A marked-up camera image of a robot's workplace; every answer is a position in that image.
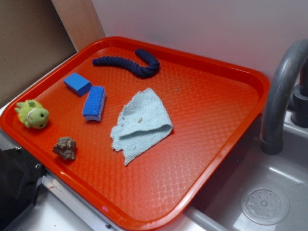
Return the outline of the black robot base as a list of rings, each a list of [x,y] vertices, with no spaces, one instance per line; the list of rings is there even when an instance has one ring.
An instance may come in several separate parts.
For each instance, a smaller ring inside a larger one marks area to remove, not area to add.
[[[32,210],[44,173],[43,164],[26,149],[0,152],[0,229],[8,230]]]

